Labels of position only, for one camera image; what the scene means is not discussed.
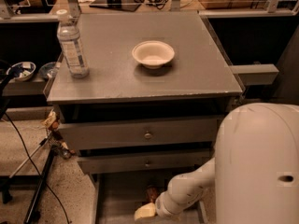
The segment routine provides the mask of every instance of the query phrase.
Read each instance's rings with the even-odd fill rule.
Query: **speckled floor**
[[[26,111],[8,110],[8,114],[19,129],[29,153],[36,149],[39,142],[46,137],[45,128],[41,121],[48,115],[50,109],[37,109],[28,114]],[[27,158],[21,139],[12,125],[4,116],[0,121],[0,176],[11,175]],[[33,157],[41,171],[50,151],[49,145],[40,148]],[[69,160],[56,156],[50,168],[48,185],[60,199],[72,224],[96,223],[95,204],[97,191],[91,179],[83,174],[77,164],[77,156]],[[35,175],[36,170],[28,161],[18,172],[18,175]],[[23,223],[29,204],[34,195],[34,187],[26,189],[10,189],[13,200],[7,204],[0,202],[0,223]],[[206,192],[204,197],[206,215],[209,224],[215,224],[215,195],[214,189]],[[63,208],[48,189],[42,192],[38,206],[40,219],[35,223],[66,224]]]

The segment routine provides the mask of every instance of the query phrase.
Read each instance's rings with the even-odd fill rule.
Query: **drawer knob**
[[[145,164],[144,164],[147,168],[150,167],[150,161],[146,161]]]
[[[146,138],[146,139],[151,139],[152,138],[152,133],[150,133],[150,132],[146,132],[146,134],[144,134],[144,137]]]

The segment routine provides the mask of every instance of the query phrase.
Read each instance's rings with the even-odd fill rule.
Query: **white bowl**
[[[161,41],[145,41],[139,43],[132,50],[136,61],[149,69],[158,69],[175,57],[175,51],[168,44]]]
[[[25,81],[30,79],[36,70],[36,65],[31,62],[15,63],[7,70],[8,74],[13,74],[14,80]]]

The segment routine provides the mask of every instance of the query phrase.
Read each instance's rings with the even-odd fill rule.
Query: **water bottle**
[[[89,68],[83,53],[78,27],[69,20],[65,9],[57,11],[59,26],[57,37],[59,39],[69,72],[74,78],[83,78],[89,74]]]

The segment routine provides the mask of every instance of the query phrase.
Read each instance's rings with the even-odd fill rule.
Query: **cabinet top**
[[[72,78],[63,62],[48,97],[50,104],[219,97],[242,92],[194,11],[81,14],[78,28],[90,74]],[[138,64],[132,49],[147,40],[172,46],[174,60],[155,70]]]

